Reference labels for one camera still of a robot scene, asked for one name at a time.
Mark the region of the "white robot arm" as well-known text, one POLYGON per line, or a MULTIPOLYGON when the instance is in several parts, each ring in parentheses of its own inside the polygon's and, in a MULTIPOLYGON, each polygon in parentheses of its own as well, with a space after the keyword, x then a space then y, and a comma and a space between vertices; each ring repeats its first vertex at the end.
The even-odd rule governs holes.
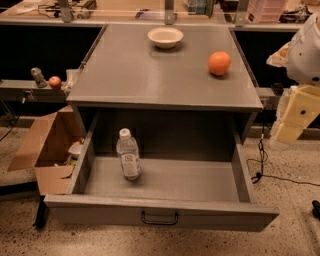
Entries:
POLYGON ((271 129, 270 145, 283 150, 320 115, 320 16, 312 14, 290 42, 270 55, 268 65, 285 67, 298 83, 283 93, 271 129))

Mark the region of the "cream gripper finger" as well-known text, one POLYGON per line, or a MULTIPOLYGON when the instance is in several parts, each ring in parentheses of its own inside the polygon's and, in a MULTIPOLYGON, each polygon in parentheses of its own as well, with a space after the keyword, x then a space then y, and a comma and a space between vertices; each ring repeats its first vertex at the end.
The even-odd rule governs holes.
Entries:
POLYGON ((284 44, 278 51, 270 55, 266 63, 274 67, 286 67, 288 64, 287 52, 289 49, 289 44, 284 44))
POLYGON ((320 88, 299 86, 289 95, 289 101, 277 125, 273 138, 278 143, 291 144, 320 114, 320 88))

